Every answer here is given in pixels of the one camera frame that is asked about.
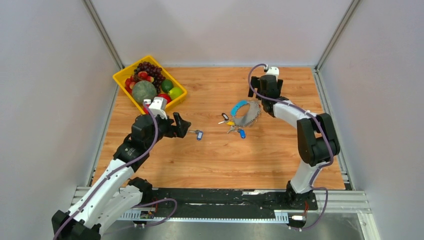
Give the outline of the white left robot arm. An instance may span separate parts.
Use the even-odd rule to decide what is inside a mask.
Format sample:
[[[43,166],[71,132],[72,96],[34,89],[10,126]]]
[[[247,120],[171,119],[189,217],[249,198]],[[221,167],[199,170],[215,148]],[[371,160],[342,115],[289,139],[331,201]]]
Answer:
[[[67,211],[58,210],[53,215],[53,238],[99,240],[129,209],[155,205],[152,185],[131,177],[149,158],[157,141],[184,138],[191,125],[177,112],[173,118],[161,113],[139,115],[98,181]]]

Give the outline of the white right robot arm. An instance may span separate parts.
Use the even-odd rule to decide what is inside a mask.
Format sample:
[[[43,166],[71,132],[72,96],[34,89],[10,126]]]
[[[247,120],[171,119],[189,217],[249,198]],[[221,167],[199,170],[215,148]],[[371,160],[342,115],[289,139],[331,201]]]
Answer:
[[[321,169],[332,164],[340,152],[332,117],[328,113],[307,111],[280,95],[283,81],[274,75],[252,76],[249,97],[261,101],[263,110],[281,119],[297,131],[297,147],[301,158],[294,177],[286,185],[283,201],[298,209],[311,196],[313,184]]]

